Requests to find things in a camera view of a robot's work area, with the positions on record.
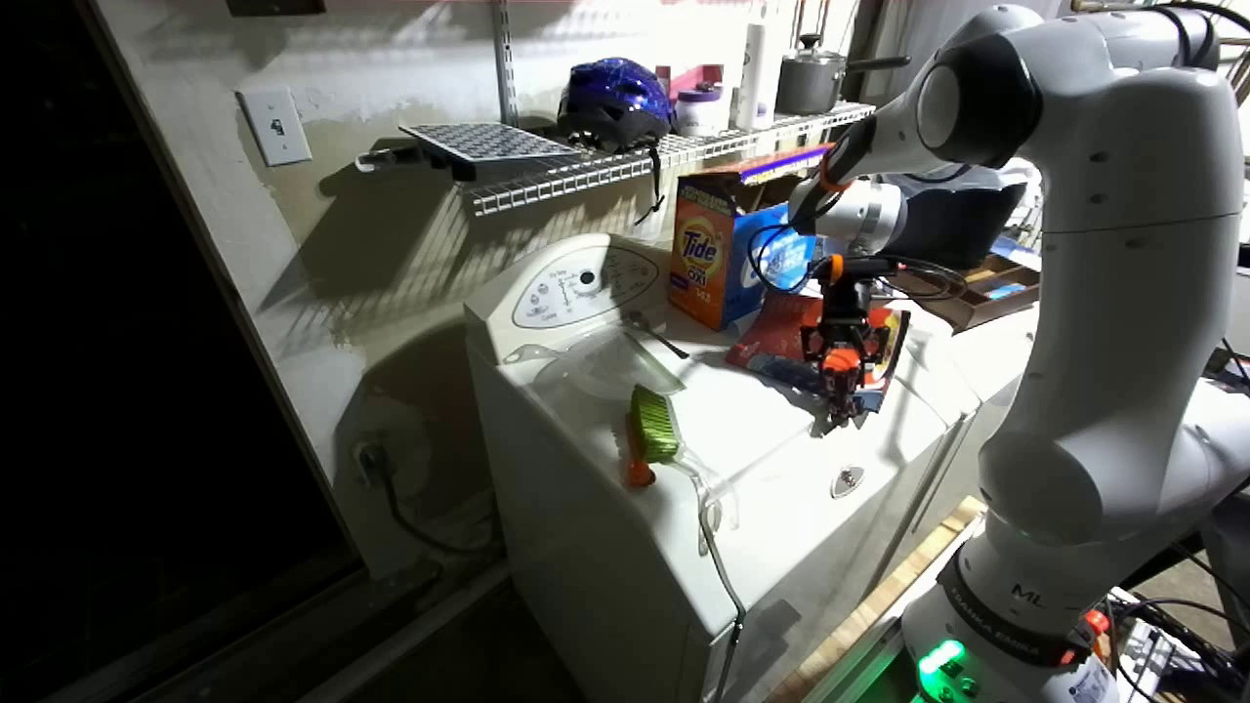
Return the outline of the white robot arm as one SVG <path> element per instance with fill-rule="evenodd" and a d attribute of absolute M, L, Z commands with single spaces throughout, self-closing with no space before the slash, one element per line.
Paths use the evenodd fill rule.
<path fill-rule="evenodd" d="M 841 130 L 787 205 L 808 227 L 859 174 L 1044 174 L 1040 322 L 980 450 L 988 523 L 901 613 L 1050 666 L 1077 613 L 1246 480 L 1246 421 L 1203 389 L 1241 218 L 1237 102 L 1200 9 L 1048 20 L 997 2 Z"/>

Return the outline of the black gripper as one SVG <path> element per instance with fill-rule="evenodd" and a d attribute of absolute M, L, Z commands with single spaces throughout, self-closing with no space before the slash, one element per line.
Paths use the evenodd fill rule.
<path fill-rule="evenodd" d="M 827 255 L 802 285 L 816 299 L 816 313 L 802 314 L 802 372 L 808 385 L 825 385 L 811 432 L 833 432 L 851 419 L 851 385 L 859 385 L 854 419 L 885 404 L 897 314 L 872 295 L 884 272 L 879 256 Z"/>

